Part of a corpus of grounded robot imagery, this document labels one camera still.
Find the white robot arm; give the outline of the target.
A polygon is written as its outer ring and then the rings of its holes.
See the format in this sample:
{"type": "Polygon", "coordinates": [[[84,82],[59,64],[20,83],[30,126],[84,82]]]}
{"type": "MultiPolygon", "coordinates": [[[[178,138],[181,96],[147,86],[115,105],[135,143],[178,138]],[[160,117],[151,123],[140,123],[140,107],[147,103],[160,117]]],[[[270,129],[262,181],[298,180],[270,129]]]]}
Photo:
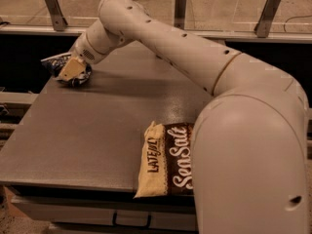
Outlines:
{"type": "Polygon", "coordinates": [[[133,0],[101,0],[60,72],[137,40],[213,96],[195,123],[191,165],[200,234],[309,234],[308,99],[283,70],[152,19],[133,0]]]}

